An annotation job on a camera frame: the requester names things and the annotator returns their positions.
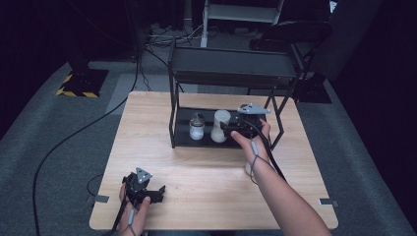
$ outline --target person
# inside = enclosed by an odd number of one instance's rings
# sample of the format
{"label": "person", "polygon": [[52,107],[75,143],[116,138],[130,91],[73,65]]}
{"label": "person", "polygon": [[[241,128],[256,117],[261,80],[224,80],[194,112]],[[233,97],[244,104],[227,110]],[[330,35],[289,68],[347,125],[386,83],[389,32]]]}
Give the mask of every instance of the person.
{"label": "person", "polygon": [[[262,119],[261,123],[262,133],[268,137],[270,125]],[[252,164],[252,171],[259,189],[284,235],[331,235],[316,211],[270,167],[267,150],[259,136],[249,140],[233,131],[231,137],[242,147],[246,160]],[[252,142],[258,149],[258,155],[254,154]],[[124,185],[119,196],[120,200],[123,200]],[[130,203],[126,205],[119,223],[120,235],[139,236],[142,234],[149,204],[150,199],[146,197],[139,210],[133,209]],[[133,223],[129,226],[129,214],[132,209],[135,214]]]}

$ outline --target table top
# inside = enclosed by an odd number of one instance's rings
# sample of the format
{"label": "table top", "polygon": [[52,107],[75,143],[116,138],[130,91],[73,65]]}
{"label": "table top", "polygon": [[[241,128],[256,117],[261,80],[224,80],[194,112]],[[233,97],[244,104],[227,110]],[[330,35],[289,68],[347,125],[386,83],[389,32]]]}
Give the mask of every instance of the table top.
{"label": "table top", "polygon": [[[264,96],[181,93],[182,106],[236,109],[241,104],[264,105]],[[244,170],[245,157],[237,148],[171,147],[171,111],[167,92],[133,91],[127,100],[89,225],[110,229],[116,218],[124,176],[141,167],[151,173],[148,190],[163,185],[162,203],[150,206],[147,230],[161,229],[277,229],[258,186]],[[276,118],[268,114],[272,139]],[[333,207],[319,204],[328,192],[303,128],[297,108],[288,102],[281,119],[285,133],[273,150],[288,183],[318,212],[328,228],[337,227]]]}

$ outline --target dark background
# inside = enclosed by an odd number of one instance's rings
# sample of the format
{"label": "dark background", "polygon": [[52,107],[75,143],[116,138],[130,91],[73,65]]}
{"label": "dark background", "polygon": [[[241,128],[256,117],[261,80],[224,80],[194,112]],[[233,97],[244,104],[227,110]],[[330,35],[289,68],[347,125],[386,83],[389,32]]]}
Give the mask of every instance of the dark background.
{"label": "dark background", "polygon": [[[0,138],[40,86],[66,62],[62,46],[40,14],[41,2],[16,0],[0,6]],[[130,53],[131,47],[103,36],[68,2],[62,3],[63,16],[70,20],[71,31],[85,59],[116,58]],[[72,3],[106,33],[132,44],[122,1],[73,0]],[[148,12],[163,16],[172,13],[174,7],[175,4],[161,10],[153,5]],[[416,13],[413,0],[385,0],[342,72],[331,82],[414,230],[417,228]],[[181,25],[170,23],[169,19],[146,19]]]}

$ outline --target yellow black hazard tape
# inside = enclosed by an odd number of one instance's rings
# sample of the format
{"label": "yellow black hazard tape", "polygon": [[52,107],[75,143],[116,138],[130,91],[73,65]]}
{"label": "yellow black hazard tape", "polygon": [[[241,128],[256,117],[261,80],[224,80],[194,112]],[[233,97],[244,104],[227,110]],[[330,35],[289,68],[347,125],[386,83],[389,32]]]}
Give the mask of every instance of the yellow black hazard tape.
{"label": "yellow black hazard tape", "polygon": [[99,92],[108,71],[89,70],[87,75],[78,76],[71,72],[56,92],[57,95],[99,97]]}

